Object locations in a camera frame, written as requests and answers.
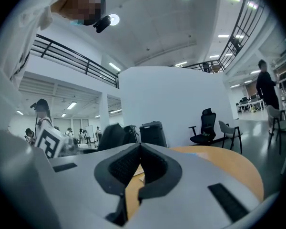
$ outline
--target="staircase railing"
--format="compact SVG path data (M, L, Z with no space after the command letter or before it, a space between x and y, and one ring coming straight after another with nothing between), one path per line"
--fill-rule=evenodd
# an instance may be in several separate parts
M47 37L37 35L31 54L62 64L119 88L118 76L93 60Z

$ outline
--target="white shirt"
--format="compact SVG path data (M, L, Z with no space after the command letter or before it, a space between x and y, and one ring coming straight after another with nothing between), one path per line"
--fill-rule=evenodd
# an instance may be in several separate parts
M39 138L39 135L41 134L41 129L46 128L46 127L53 127L52 121L50 120L49 117L44 117L43 119L40 119L37 122L36 125L36 131L35 131L35 135L36 135L36 140Z
M37 30L39 27L44 30L52 23L50 6L57 1L21 0L0 30L0 70L17 89Z

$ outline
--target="wooden table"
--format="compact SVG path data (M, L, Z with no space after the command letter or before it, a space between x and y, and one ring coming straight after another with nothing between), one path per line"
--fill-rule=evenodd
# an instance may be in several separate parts
M212 146L185 146L171 148L181 153L207 153L208 160L247 186L260 201L264 199L264 187L255 166L244 156L228 149ZM140 178L134 176L126 188L126 206L130 219L139 207L138 191L144 186Z

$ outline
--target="black rubber strip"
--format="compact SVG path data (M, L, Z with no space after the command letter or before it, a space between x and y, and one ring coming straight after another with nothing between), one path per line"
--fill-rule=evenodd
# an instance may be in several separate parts
M208 189L232 222L238 221L249 213L248 210L221 183L208 186Z
M69 169L72 169L72 168L75 168L75 167L77 167L76 164L68 163L68 164L64 164L64 165L61 165L61 166L54 166L53 170L57 173L57 172L61 172L61 171L64 171L64 170L69 170Z

